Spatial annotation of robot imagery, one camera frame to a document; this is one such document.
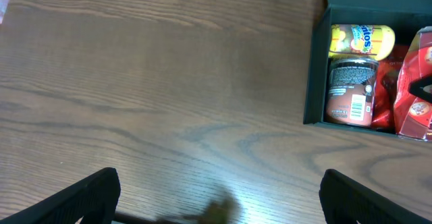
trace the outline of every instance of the box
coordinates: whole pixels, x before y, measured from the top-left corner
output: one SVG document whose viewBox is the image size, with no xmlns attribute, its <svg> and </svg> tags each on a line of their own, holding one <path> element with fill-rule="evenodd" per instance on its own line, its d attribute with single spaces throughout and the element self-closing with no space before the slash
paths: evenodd
<svg viewBox="0 0 432 224">
<path fill-rule="evenodd" d="M 396 34 L 396 44 L 409 45 L 418 30 L 432 26 L 432 0 L 328 0 L 313 30 L 303 124 L 395 136 L 324 121 L 332 24 L 387 25 Z"/>
</svg>

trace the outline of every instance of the barcode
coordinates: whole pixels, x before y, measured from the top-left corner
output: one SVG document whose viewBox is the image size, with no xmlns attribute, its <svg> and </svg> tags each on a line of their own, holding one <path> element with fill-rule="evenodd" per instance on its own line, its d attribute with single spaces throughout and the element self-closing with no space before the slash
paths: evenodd
<svg viewBox="0 0 432 224">
<path fill-rule="evenodd" d="M 352 95 L 350 119 L 363 120 L 365 114 L 366 96 Z"/>
</svg>

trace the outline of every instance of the brown can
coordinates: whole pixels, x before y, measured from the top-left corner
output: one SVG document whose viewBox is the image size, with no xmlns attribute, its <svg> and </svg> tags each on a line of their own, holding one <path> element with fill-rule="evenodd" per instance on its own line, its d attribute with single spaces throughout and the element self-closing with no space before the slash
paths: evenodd
<svg viewBox="0 0 432 224">
<path fill-rule="evenodd" d="M 378 61 L 369 58 L 331 62 L 326 120 L 370 126 Z"/>
</svg>

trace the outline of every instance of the wood grain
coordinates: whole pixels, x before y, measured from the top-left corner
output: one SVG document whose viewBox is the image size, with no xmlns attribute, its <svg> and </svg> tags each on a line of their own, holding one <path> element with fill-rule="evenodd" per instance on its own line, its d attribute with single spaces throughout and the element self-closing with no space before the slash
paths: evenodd
<svg viewBox="0 0 432 224">
<path fill-rule="evenodd" d="M 103 167 L 121 213 L 323 223 L 328 168 L 432 219 L 432 145 L 302 125 L 323 0 L 11 0 L 0 218 Z"/>
</svg>

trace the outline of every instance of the red package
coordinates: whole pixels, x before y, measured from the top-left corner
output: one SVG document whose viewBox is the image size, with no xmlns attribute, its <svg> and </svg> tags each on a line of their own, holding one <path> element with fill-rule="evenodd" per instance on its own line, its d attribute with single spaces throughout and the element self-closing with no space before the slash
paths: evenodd
<svg viewBox="0 0 432 224">
<path fill-rule="evenodd" d="M 394 128 L 393 103 L 396 99 L 399 71 L 408 48 L 406 45 L 395 45 L 390 55 L 379 62 L 372 128 Z"/>
<path fill-rule="evenodd" d="M 432 74 L 432 27 L 419 30 L 405 56 L 394 103 L 396 133 L 419 140 L 432 140 L 432 105 L 409 93 L 412 82 Z M 431 93 L 432 85 L 424 91 Z"/>
</svg>

